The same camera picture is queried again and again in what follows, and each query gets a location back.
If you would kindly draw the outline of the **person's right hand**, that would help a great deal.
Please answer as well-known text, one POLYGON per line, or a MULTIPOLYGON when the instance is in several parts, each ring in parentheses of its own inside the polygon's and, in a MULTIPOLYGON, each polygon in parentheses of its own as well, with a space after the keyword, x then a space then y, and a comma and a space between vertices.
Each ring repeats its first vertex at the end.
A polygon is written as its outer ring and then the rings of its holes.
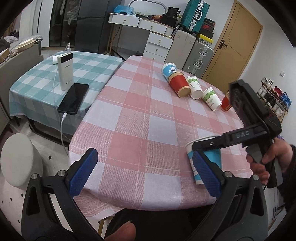
POLYGON ((281 172, 284 174, 293 160, 292 146, 282 139, 275 138, 274 143, 263 156, 261 164, 255 163, 249 154, 246 156, 246 160, 250 164, 250 169, 253 174, 259 177, 263 185, 267 185, 270 177, 270 173, 266 170, 265 166, 274 159, 278 160, 281 172))

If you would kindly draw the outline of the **person's left thumb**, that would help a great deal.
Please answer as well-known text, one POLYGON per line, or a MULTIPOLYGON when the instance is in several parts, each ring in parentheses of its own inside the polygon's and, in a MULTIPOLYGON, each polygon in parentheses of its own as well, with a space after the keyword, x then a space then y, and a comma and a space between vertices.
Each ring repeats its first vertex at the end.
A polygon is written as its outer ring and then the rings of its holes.
POLYGON ((122 225, 115 233, 106 237, 105 241, 134 241, 136 237, 135 225, 128 221, 122 225))

